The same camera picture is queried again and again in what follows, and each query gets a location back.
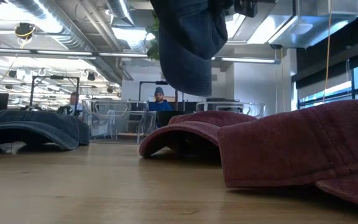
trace table surface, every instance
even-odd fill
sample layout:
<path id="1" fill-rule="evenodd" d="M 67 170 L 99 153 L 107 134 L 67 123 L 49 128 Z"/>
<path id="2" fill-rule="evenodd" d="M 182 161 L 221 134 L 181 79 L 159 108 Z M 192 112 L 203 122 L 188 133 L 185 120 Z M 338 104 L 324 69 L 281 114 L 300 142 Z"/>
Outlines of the table surface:
<path id="1" fill-rule="evenodd" d="M 0 154 L 0 223 L 358 223 L 314 187 L 227 189 L 218 162 L 141 159 L 137 146 Z"/>

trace maroon cap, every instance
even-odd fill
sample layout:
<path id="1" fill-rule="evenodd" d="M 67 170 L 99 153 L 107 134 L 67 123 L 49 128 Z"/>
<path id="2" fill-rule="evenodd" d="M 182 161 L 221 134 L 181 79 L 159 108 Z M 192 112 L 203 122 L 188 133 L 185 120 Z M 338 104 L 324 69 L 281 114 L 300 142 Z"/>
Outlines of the maroon cap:
<path id="1" fill-rule="evenodd" d="M 218 141 L 228 187 L 315 184 L 358 203 L 358 100 L 223 127 Z"/>
<path id="2" fill-rule="evenodd" d="M 253 116 L 230 111 L 204 111 L 175 116 L 168 126 L 154 131 L 143 140 L 139 154 L 149 157 L 164 147 L 180 153 L 217 149 L 219 143 L 216 134 L 221 127 L 253 120 L 256 120 Z"/>

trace leaves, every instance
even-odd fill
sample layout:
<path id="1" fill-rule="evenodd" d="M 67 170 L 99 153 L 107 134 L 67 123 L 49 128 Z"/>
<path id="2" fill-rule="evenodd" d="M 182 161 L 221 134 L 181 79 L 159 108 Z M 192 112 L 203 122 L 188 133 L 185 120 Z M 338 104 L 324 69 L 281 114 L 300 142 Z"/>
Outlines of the leaves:
<path id="1" fill-rule="evenodd" d="M 154 60 L 160 60 L 160 52 L 159 52 L 159 46 L 158 46 L 158 29 L 160 27 L 160 21 L 154 11 L 153 11 L 153 17 L 154 17 L 153 25 L 146 27 L 146 36 L 149 34 L 153 34 L 155 37 L 155 39 L 152 39 L 150 41 L 152 46 L 147 51 L 147 56 Z"/>

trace window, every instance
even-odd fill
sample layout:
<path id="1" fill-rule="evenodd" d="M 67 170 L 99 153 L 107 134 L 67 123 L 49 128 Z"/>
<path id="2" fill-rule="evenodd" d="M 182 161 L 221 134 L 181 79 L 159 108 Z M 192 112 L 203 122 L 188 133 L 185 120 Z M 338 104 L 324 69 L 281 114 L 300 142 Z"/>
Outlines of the window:
<path id="1" fill-rule="evenodd" d="M 339 100 L 358 99 L 358 67 L 352 71 L 352 81 L 343 82 L 325 90 L 324 103 L 330 103 Z M 324 91 L 309 95 L 299 99 L 299 108 L 309 108 L 323 104 Z"/>

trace gray beanie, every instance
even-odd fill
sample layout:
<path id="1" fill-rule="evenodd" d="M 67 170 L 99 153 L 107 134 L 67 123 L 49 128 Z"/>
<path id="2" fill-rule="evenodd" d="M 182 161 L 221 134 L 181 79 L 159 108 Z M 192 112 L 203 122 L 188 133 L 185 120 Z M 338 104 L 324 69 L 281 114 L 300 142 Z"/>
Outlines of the gray beanie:
<path id="1" fill-rule="evenodd" d="M 157 88 L 155 89 L 154 95 L 156 95 L 157 93 L 162 93 L 162 94 L 164 95 L 164 91 L 162 90 L 161 87 L 157 87 Z"/>

